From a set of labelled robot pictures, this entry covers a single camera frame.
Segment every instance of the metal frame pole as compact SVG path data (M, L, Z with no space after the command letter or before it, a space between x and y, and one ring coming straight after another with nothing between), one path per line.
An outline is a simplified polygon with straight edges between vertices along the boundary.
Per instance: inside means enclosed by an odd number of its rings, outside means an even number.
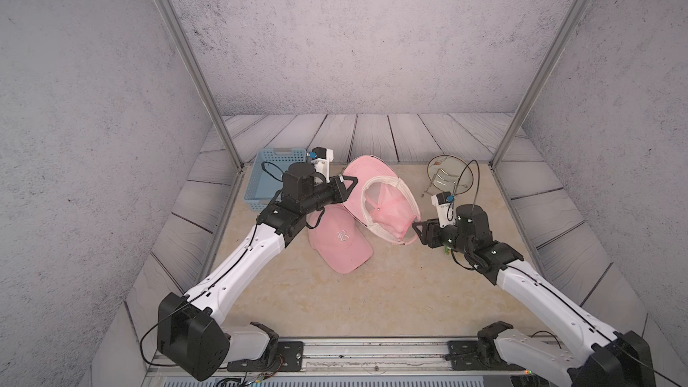
M232 143L232 139L229 136L229 132L224 124L224 120L219 114L218 106L215 104L215 100L212 98L211 90L208 87L208 83L206 82L205 78L203 77L201 68L198 65L198 61L196 60L193 51L191 50L191 45L189 45L184 31L182 30L182 26L179 23L177 15L175 14L172 3L170 0L155 0L155 2L158 5L162 19L165 21L165 24L167 25L167 28L169 29L170 34L177 45L177 50L179 51L179 55L182 56L186 70L188 70L194 85L196 85L198 95L201 97L203 105L208 110L208 115L211 117L212 124L218 131L222 144L227 149L227 152L229 153L230 158L232 159L232 162L236 168L240 169L242 167L242 160L237 154L237 150L234 146L234 143Z
M532 108L532 105L535 103L535 100L547 82L547 78L549 78L550 73L552 73L552 70L556 65L556 61L562 55L566 41L568 41L569 37L571 37L571 33L573 33L576 25L578 25L578 21L580 21L581 17L583 16L583 13L585 12L589 2L590 0L573 0L569 6L563 21L559 26L559 29L556 31L554 40L547 50L545 58L542 60L542 63L540 64L537 73L535 73L532 82L530 82L530 86L528 87L526 94L523 96L521 103L516 109L516 112L511 119L511 123L506 128L506 132L504 133L504 137L502 138L500 145L497 147L497 150L494 152L494 156L490 160L491 168L496 168L500 164L500 161L502 161L502 158L504 157L504 154L506 154L506 151L508 150L512 140L516 137L516 133L526 120L526 116L528 116L530 108Z

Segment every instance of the pink hat with white mesh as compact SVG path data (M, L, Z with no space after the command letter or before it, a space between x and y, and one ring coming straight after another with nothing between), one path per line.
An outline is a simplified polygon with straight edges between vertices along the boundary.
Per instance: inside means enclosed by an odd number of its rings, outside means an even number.
M314 223L319 212L314 212L309 223ZM334 271L349 273L373 255L373 247L356 227L356 220L341 205L328 205L320 224L308 229L310 246Z
M393 244L410 244L417 235L411 224L420 209L406 183L381 159L361 156L342 172L358 185L342 205L375 235Z

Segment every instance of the gray textured wall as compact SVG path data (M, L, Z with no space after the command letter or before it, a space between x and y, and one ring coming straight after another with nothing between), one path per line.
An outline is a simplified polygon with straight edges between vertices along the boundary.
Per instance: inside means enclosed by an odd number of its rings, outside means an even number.
M593 0L525 129L688 362L688 0Z
M223 114L513 111L571 0L172 0Z
M210 127L153 0L0 0L0 384L76 385Z

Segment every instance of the beige marble tabletop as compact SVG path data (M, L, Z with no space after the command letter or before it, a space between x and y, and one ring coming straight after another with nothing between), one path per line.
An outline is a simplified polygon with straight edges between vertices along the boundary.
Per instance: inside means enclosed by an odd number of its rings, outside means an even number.
M429 183L426 165L391 167L416 197L422 219L436 218L430 197L420 197ZM331 175L341 169L333 165ZM489 167L481 164L480 172L477 204L489 215L494 239L508 243L530 261ZM249 174L250 167L215 265L254 224L257 212L243 201ZM472 203L475 188L460 195L456 205ZM391 245L358 227L374 248L362 266L345 275L333 271L310 247L303 230L248 285L225 324L257 321L282 337L465 336L499 320L526 334L546 329L515 298L482 275L457 266L443 249L430 249L418 241Z

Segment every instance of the wooden plank floor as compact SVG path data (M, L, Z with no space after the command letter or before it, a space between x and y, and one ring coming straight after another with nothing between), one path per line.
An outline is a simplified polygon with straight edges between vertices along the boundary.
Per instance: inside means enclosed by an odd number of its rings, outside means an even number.
M425 163L440 154L488 161L510 120L503 113L224 117L245 162L251 162L261 148L325 146L334 150L335 163L347 163L362 154L373 154L388 163ZM519 130L517 139L506 154L509 160L542 160L524 131ZM218 133L212 129L201 151L222 149Z

